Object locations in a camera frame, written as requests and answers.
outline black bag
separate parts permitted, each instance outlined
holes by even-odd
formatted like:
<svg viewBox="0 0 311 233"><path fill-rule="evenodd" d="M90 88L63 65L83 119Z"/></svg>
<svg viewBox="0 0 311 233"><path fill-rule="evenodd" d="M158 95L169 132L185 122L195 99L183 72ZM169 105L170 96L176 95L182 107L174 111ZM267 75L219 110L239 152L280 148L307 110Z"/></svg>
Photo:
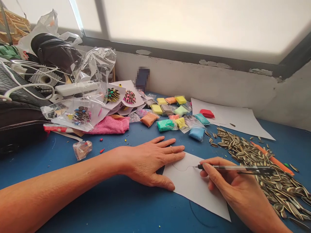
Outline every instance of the black bag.
<svg viewBox="0 0 311 233"><path fill-rule="evenodd" d="M21 84L28 84L15 71L12 74ZM18 86L0 64L0 94ZM27 90L40 98L44 98L34 87ZM41 113L41 106L49 106L48 100L39 100L24 89L19 89L10 95L13 101L0 100L0 155L16 151L18 148L45 139L47 133L43 124L49 123Z"/></svg>

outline pink cloth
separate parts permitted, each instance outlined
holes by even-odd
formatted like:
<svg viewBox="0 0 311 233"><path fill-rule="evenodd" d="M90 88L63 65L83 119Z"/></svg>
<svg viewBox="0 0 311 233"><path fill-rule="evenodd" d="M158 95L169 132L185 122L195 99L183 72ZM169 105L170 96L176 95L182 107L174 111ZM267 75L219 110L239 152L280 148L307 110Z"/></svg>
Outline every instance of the pink cloth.
<svg viewBox="0 0 311 233"><path fill-rule="evenodd" d="M120 117L113 119L106 116L101 122L86 134L123 134L130 129L130 118Z"/></svg>

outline orange pencil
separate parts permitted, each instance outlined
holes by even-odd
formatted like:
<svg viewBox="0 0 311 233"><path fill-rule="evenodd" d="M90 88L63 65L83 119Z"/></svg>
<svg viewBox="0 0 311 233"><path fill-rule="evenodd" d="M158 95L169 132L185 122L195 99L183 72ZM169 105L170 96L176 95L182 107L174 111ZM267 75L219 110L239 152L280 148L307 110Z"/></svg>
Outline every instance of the orange pencil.
<svg viewBox="0 0 311 233"><path fill-rule="evenodd" d="M260 145L257 145L253 142L251 142L255 147L257 147L262 153L266 154L267 151L264 150ZM291 170L289 170L283 163L281 163L280 161L278 161L276 158L274 158L273 156L270 158L271 162L273 162L274 164L278 165L283 171L290 173L291 175L295 175Z"/></svg>

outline blue table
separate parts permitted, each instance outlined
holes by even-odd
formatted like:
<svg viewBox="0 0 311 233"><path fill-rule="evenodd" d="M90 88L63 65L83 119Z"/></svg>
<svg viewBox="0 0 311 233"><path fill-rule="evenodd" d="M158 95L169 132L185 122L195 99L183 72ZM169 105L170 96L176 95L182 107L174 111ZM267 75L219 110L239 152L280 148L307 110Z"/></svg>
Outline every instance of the blue table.
<svg viewBox="0 0 311 233"><path fill-rule="evenodd" d="M307 146L311 133L265 120L258 121L276 138L276 141L263 139L276 158L296 166L300 173L296 173L295 178L311 190L311 153ZM217 133L215 125L207 127L210 132ZM250 138L244 133L230 132ZM141 122L131 123L130 130L123 135L84 135L82 138L93 143L93 151L87 156L89 159L103 148L107 152L118 146L137 146L161 135L166 139L176 138L175 145L185 145L185 151L190 154L204 159L215 156L225 158L227 155L229 160L235 162L227 150L210 146L206 135L204 141L199 142L181 131L160 133L156 124L147 128ZM72 149L75 142L51 133L40 144L30 145L0 160L0 189L77 163ZM302 205L311 211L305 203ZM230 208L229 212L231 223L174 192L146 187L128 177L116 176L74 200L38 232L250 232ZM289 220L284 222L293 232L302 232Z"/></svg>

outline fingernail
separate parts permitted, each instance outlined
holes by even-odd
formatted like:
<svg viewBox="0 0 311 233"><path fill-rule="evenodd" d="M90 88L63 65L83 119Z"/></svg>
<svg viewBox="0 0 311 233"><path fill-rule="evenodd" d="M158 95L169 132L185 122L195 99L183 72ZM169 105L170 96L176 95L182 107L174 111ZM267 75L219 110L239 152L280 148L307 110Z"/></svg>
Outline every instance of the fingernail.
<svg viewBox="0 0 311 233"><path fill-rule="evenodd" d="M167 188L168 190L170 190L170 191L174 191L175 190L175 185L173 184L173 183L170 183L169 185L168 185L168 188Z"/></svg>

